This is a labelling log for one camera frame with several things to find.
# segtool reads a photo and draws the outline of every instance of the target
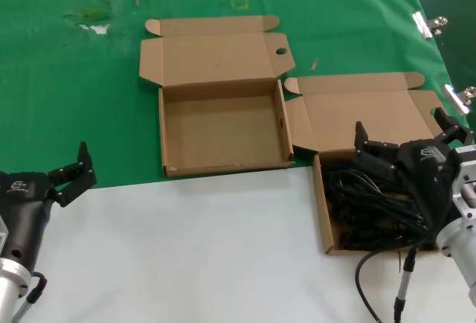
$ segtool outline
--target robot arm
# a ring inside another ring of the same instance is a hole
[[[400,146],[369,141],[364,126],[358,122],[355,141],[357,162],[377,176],[400,181],[408,189],[428,223],[426,237],[436,240],[441,252],[454,259],[470,288],[469,297],[476,306],[474,133],[441,108],[436,109],[434,117],[443,131],[441,134]],[[454,140],[459,140],[463,147],[451,149],[449,144]],[[410,250],[409,263],[414,263],[417,246],[418,243]],[[406,272],[404,266],[402,285],[396,299],[396,308],[399,306],[400,313],[413,271],[413,265],[408,266],[411,270]]]
[[[80,145],[76,163],[48,175],[0,172],[0,323],[12,322],[16,300],[27,294],[33,275],[40,277],[38,289],[28,295],[14,322],[44,289],[46,280],[34,268],[53,203],[65,207],[95,183],[85,142]]]

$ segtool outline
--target metal clip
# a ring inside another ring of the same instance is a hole
[[[423,39],[432,38],[433,33],[440,35],[442,33],[440,27],[448,24],[448,20],[444,16],[438,16],[435,19],[425,21],[421,12],[414,13],[413,18]]]
[[[451,101],[461,115],[468,115],[472,99],[476,98],[476,87],[470,86],[460,93],[456,93],[451,85],[444,85],[443,94]]]

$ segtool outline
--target empty cardboard box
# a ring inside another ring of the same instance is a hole
[[[433,91],[410,90],[425,78],[416,72],[289,78],[286,102],[295,149],[315,153],[312,166],[323,248],[339,253],[340,224],[329,215],[321,164],[352,158],[356,122],[372,141],[401,144],[441,132],[431,110],[443,106]]]
[[[160,86],[167,176],[288,167],[293,151],[277,77],[295,66],[276,16],[149,20],[140,76]]]

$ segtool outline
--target box lid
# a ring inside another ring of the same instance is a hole
[[[354,147],[356,122],[373,141],[401,144],[441,132],[431,110],[443,106],[433,91],[410,90],[416,72],[289,78],[286,102],[293,146],[314,152]]]
[[[161,86],[277,77],[295,67],[276,16],[148,20],[140,76]]]

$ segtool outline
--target cable inside box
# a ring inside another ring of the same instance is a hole
[[[335,160],[321,167],[329,213],[341,226],[344,250],[375,251],[411,245],[428,232],[417,205],[398,183],[386,182],[352,160]],[[434,241],[422,246],[435,249]]]

